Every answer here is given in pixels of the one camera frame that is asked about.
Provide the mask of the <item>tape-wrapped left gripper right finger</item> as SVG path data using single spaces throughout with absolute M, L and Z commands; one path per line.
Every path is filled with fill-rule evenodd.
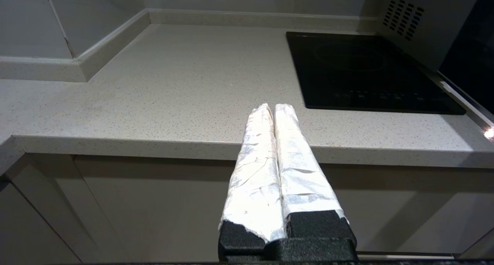
M 286 238 L 273 243 L 273 257 L 356 258 L 356 237 L 293 106 L 276 105 L 275 135 Z

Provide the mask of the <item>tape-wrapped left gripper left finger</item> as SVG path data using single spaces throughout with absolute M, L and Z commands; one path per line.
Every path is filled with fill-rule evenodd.
M 274 119 L 267 103 L 247 119 L 218 226 L 219 258 L 262 258 L 286 238 Z

